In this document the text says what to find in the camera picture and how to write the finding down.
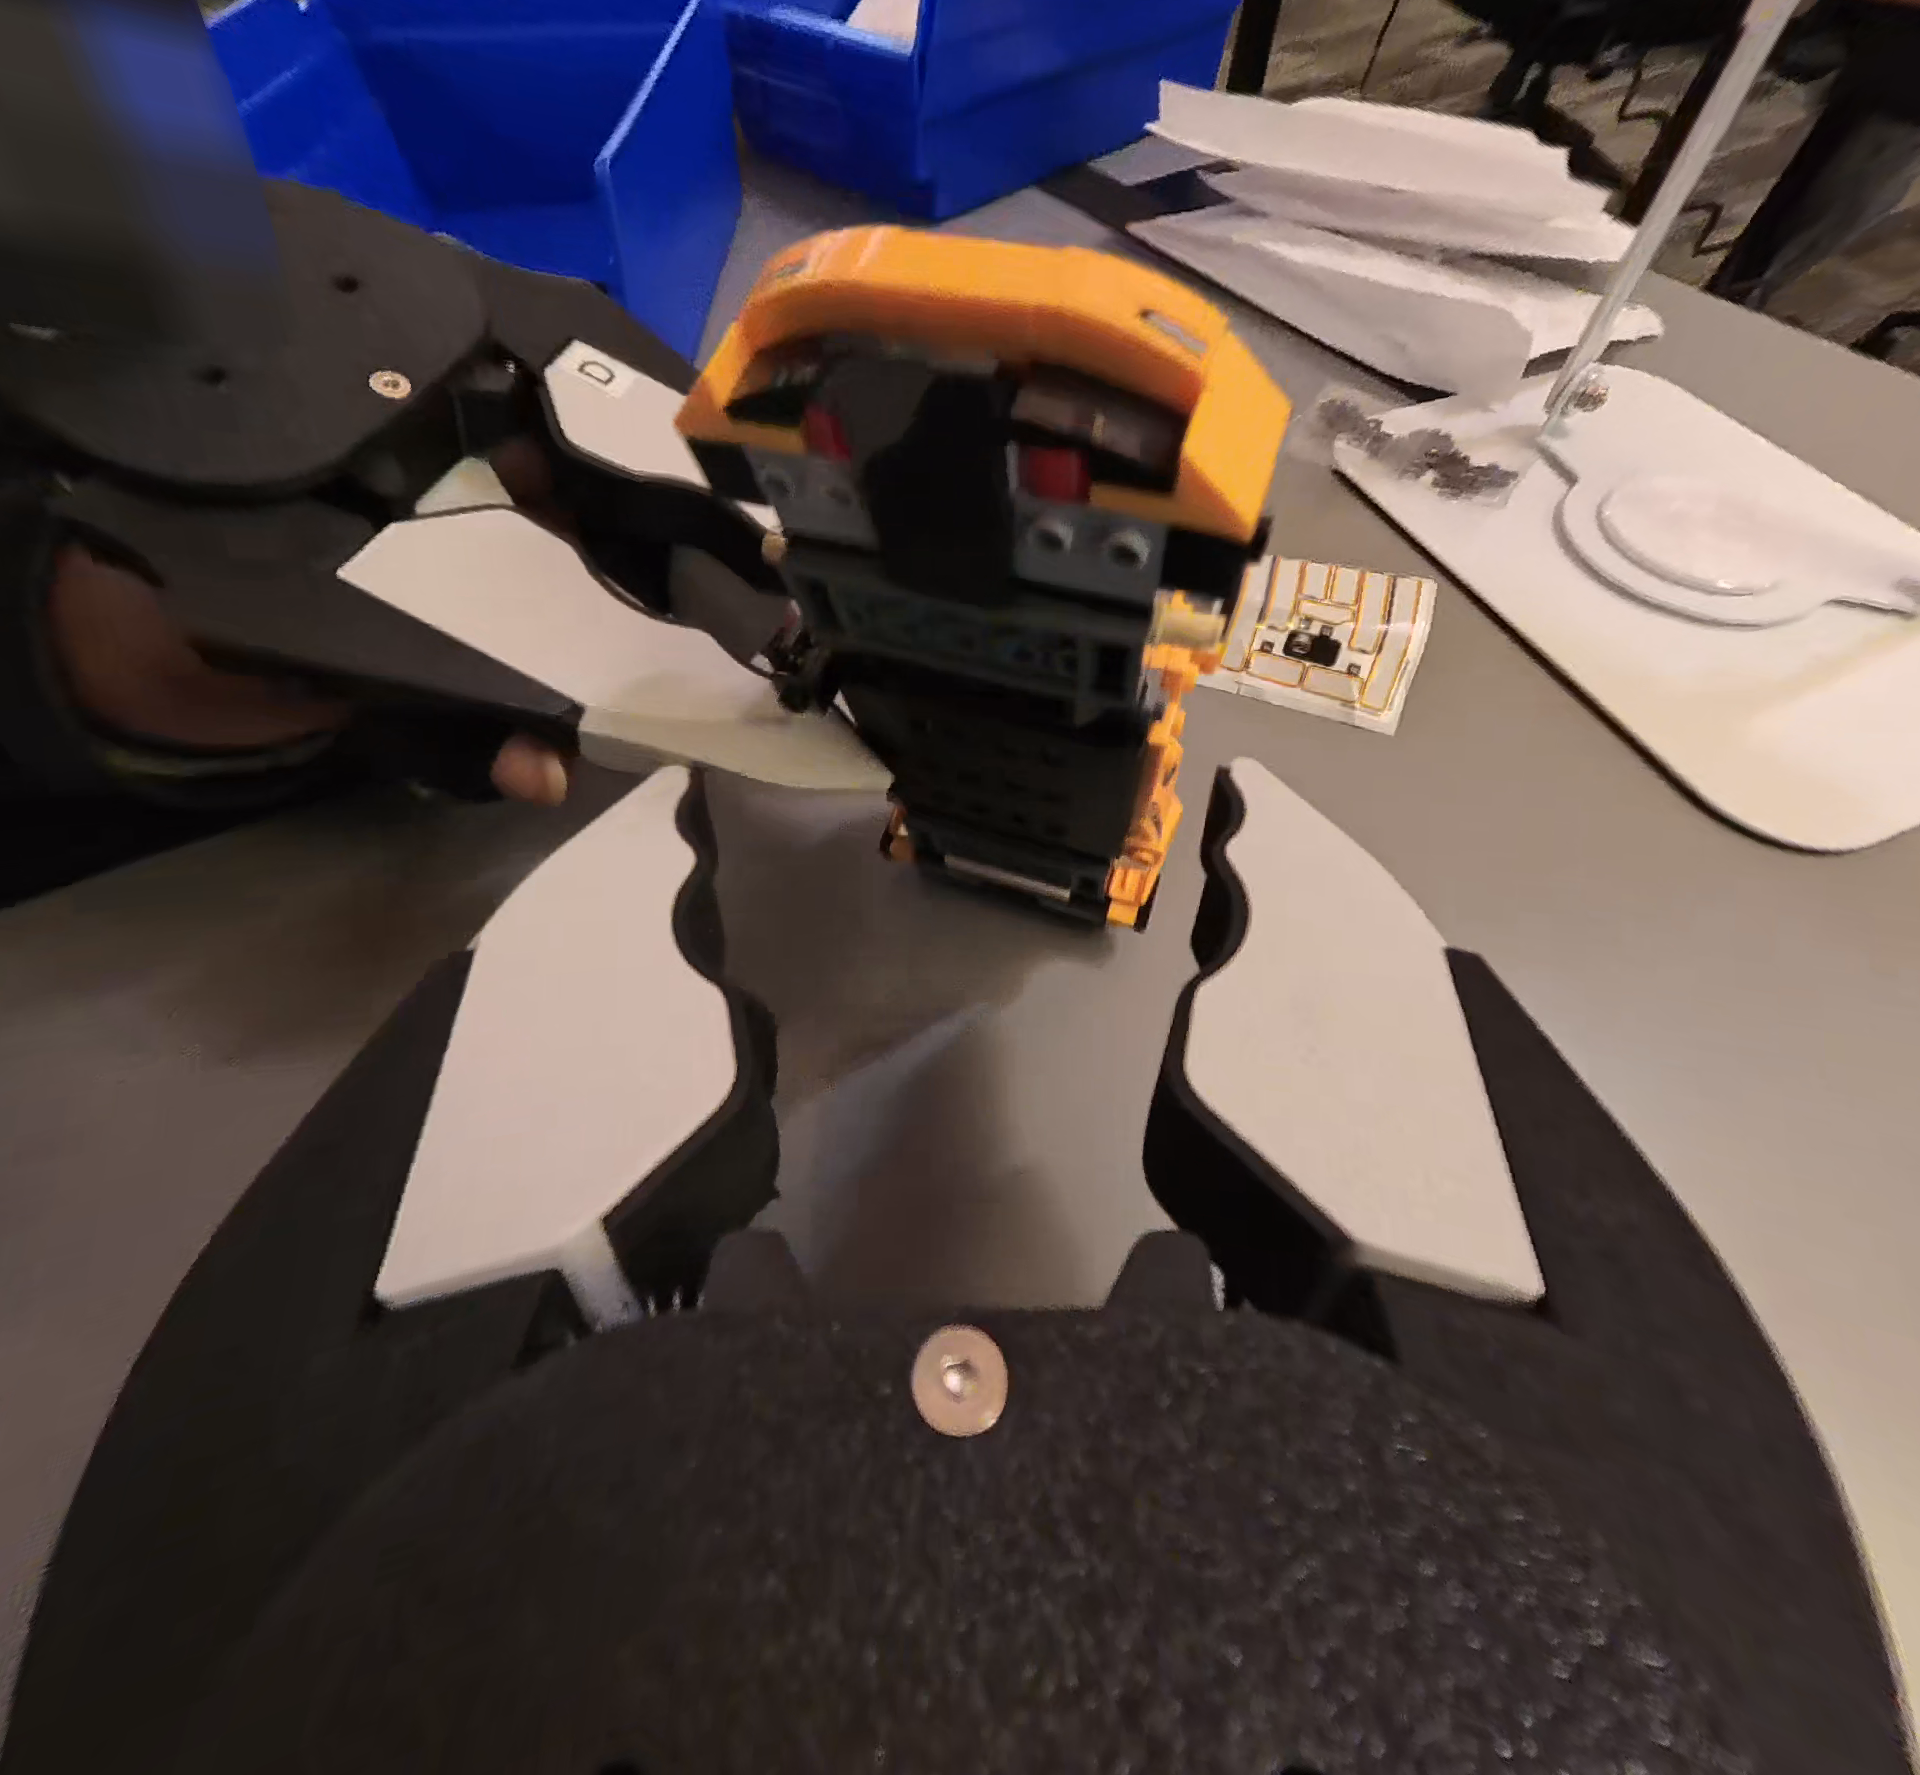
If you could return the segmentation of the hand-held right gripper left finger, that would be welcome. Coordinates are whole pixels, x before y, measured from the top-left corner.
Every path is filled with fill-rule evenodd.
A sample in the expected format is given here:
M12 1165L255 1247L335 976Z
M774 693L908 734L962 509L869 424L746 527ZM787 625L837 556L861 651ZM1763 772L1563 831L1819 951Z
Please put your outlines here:
M554 1274L596 1332L690 1306L777 1193L777 1033L731 980L708 783L650 774L474 939L371 1285Z

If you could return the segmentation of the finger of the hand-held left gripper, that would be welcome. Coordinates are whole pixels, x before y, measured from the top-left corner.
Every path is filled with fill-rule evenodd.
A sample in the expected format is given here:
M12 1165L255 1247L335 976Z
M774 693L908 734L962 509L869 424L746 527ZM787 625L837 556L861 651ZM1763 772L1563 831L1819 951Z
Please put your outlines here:
M878 794L889 769L839 713L792 711L769 677L699 629L622 602L557 536L509 508L394 524L342 579L571 698L581 752L827 794Z
M766 681L814 681L818 647L782 586L777 516L708 471L678 431L683 396L573 342L540 380L532 518L571 560L573 600L607 647L675 639Z

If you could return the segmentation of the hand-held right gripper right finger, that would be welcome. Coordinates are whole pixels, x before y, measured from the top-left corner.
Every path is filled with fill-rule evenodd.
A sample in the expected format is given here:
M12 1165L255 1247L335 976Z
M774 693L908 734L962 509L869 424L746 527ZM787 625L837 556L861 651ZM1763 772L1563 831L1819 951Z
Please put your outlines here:
M1546 1294L1448 945L1264 765L1221 765L1193 974L1142 1136L1158 1207L1230 1304L1320 1319L1370 1274Z

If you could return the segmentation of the orange black lego car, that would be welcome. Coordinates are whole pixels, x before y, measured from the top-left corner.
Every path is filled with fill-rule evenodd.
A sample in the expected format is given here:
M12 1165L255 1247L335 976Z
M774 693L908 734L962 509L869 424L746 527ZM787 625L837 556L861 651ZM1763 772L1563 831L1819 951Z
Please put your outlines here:
M771 679L882 765L885 855L1141 931L1288 420L1164 275L852 228L771 260L676 427L777 518Z

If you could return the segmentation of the lego sticker sheet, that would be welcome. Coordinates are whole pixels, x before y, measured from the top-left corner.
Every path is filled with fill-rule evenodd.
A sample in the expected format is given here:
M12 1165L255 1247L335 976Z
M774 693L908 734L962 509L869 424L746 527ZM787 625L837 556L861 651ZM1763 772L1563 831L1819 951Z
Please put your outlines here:
M1429 577L1266 556L1240 579L1221 661L1200 686L1394 734L1435 603Z

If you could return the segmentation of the person's left hand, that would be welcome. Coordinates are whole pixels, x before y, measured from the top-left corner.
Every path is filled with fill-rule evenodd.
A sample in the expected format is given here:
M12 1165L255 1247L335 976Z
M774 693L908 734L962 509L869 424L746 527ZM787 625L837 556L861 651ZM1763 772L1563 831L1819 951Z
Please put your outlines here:
M155 786L243 786L322 761L365 707L301 675L231 668L179 632L157 586L82 544L40 606L59 692L113 762Z

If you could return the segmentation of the blue plastic bin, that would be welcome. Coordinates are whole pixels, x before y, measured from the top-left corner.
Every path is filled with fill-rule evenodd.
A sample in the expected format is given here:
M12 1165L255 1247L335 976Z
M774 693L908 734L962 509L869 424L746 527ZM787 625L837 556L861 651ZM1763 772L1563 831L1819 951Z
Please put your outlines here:
M1164 81L1211 83L1239 0L922 0L909 48L858 0L722 0L746 145L943 223L1133 144Z
M694 357L740 173L722 0L240 0L262 173L586 280Z

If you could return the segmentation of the clear plastic bag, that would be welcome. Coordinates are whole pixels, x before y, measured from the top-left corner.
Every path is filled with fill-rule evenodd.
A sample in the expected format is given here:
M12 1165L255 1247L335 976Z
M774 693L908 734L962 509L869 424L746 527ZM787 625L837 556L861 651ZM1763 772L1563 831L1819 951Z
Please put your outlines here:
M1502 504L1523 466L1491 451L1469 451L1443 427L1394 427L1372 402L1329 393L1310 424L1331 443L1333 464L1373 471L1448 501Z

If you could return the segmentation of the white paper booklet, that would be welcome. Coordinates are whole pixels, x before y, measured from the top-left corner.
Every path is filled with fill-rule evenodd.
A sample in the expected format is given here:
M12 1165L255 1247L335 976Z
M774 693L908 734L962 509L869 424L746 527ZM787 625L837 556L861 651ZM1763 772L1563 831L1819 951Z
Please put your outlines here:
M1634 229L1532 133L1344 96L1164 81L1206 199L1131 236L1393 380L1471 404L1582 336Z

